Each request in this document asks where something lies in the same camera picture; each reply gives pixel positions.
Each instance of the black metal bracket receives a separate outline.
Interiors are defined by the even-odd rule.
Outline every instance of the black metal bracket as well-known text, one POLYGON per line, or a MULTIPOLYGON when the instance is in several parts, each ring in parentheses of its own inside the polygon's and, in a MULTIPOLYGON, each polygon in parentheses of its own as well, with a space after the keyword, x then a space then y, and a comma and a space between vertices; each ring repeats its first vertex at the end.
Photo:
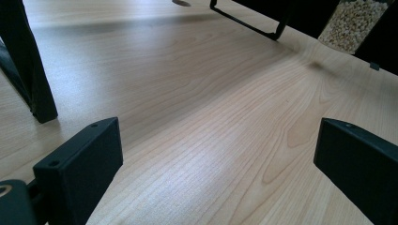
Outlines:
POLYGON ((40 123, 58 115, 22 0, 0 1, 0 68, 40 123))
POLYGON ((398 146, 323 118, 314 164, 374 224, 398 224, 398 146))
POLYGON ((265 36, 265 37, 270 38, 270 39, 272 39, 272 40, 277 40, 277 39, 279 39, 279 38, 281 37, 284 28, 287 26, 287 23, 289 23, 289 20, 290 20, 290 18, 292 17, 292 15, 293 15, 293 13, 294 13, 294 9, 295 9, 295 7, 296 7, 297 1, 298 1, 298 0, 293 0, 293 2, 290 4, 290 6, 288 7, 288 9, 287 9, 286 12, 284 13, 284 15, 283 15, 281 21, 279 22, 278 27, 276 28, 276 32, 275 32, 275 33, 266 33, 266 32, 264 32, 264 31, 262 31, 262 30, 259 30, 259 29, 255 28, 255 27, 253 27, 253 26, 251 26, 251 25, 249 25, 249 24, 247 24, 247 23, 241 21, 240 19, 238 19, 238 18, 236 18, 236 17, 233 17, 233 16, 229 15, 228 13, 223 12, 222 10, 216 8, 217 0, 211 0, 211 1, 210 1, 210 8, 211 8, 213 11, 216 11, 216 12, 220 13, 220 14, 223 15, 224 17, 226 17, 226 18, 228 18, 228 19, 231 19, 231 20, 233 20, 233 21, 235 21, 235 22, 237 22, 237 23, 239 23, 239 24, 241 24, 241 25, 244 25, 244 26, 246 26, 247 28, 249 28, 249 29, 251 29, 251 30, 257 32, 258 34, 260 34, 260 35, 262 35, 262 36, 265 36))
POLYGON ((85 224, 122 164, 117 118, 91 124, 36 164, 28 186, 0 182, 0 223, 85 224))

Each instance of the black metal rod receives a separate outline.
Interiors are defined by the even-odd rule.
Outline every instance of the black metal rod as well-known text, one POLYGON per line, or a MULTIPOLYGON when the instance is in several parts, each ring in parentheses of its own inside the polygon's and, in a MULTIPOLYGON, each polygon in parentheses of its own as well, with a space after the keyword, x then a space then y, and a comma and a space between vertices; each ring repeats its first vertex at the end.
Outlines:
POLYGON ((247 24, 247 23, 241 21, 240 19, 237 19, 236 17, 231 16, 231 15, 229 15, 228 13, 223 12, 222 10, 216 8, 217 0, 211 0, 211 1, 210 1, 210 8, 211 8, 213 11, 216 11, 216 12, 220 13, 220 14, 223 15, 224 17, 226 17, 226 18, 228 18, 228 19, 230 19, 230 20, 233 20, 233 21, 235 21, 236 23, 239 23, 239 24, 241 24, 241 25, 244 25, 244 26, 246 26, 247 28, 249 28, 249 29, 255 31, 256 33, 258 33, 258 34, 260 34, 260 35, 262 35, 262 36, 265 36, 265 37, 270 38, 270 39, 272 39, 272 40, 277 40, 277 39, 279 39, 279 38, 281 37, 284 28, 287 26, 287 23, 289 22, 290 18, 292 17, 293 12, 294 12, 294 8, 295 8, 295 6, 296 6, 296 4, 297 4, 298 1, 299 1, 299 0, 294 0, 294 1, 289 5, 289 8, 288 8, 287 11, 284 13, 284 15, 283 15, 281 21, 279 22, 278 27, 276 28, 276 32, 275 32, 275 33, 267 33, 267 32, 264 32, 264 31, 262 31, 262 30, 259 30, 259 29, 255 28, 255 27, 253 27, 253 26, 251 26, 251 25, 249 25, 249 24, 247 24))

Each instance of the black metal frame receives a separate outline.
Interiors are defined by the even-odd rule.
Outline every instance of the black metal frame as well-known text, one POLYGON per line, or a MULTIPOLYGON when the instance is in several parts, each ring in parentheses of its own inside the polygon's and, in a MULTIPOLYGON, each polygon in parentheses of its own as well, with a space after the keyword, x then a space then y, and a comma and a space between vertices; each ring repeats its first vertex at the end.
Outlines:
POLYGON ((91 124, 36 164, 28 186, 0 182, 0 223, 85 224, 122 164, 118 119, 91 124))
POLYGON ((398 224, 398 146, 323 118, 314 164, 374 224, 398 224))
POLYGON ((262 30, 259 30, 243 21, 241 21, 240 19, 237 19, 236 17, 233 17, 231 15, 229 15, 228 13, 223 12, 222 10, 216 8, 217 5, 217 0, 211 0, 210 1, 210 8, 218 13, 220 13, 221 15, 223 15, 224 17, 231 19, 241 25, 246 26, 247 28, 257 32, 258 34, 265 36, 267 38, 270 38, 272 40, 277 40, 281 37, 284 28, 287 26, 287 23, 289 23, 290 18, 292 17, 294 10, 295 10, 295 6, 297 4, 298 0, 293 0, 293 2, 289 5, 289 7, 287 8, 286 12, 284 13, 282 19, 279 21, 278 27, 276 28, 276 32, 274 33, 266 33, 262 30))
POLYGON ((53 94, 22 0, 0 1, 0 68, 40 123, 57 117, 53 94))

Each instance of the wooden table surface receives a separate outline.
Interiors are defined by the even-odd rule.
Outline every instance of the wooden table surface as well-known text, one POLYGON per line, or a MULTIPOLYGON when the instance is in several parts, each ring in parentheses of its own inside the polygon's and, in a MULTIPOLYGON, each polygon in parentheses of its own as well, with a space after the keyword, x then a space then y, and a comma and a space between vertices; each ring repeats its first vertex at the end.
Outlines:
POLYGON ((398 144, 398 77, 187 2, 25 0, 59 117, 39 124, 0 76, 0 179, 30 182, 57 146, 118 116, 124 165, 87 224, 371 224, 314 166, 316 138, 329 117, 398 144))

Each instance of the black table leg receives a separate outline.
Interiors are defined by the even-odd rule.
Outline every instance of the black table leg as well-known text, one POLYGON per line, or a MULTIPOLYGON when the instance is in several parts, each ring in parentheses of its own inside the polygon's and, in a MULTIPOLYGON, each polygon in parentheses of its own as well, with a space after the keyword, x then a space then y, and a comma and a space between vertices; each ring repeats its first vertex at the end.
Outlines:
POLYGON ((57 111, 22 0, 0 0, 0 68, 40 123, 57 111))

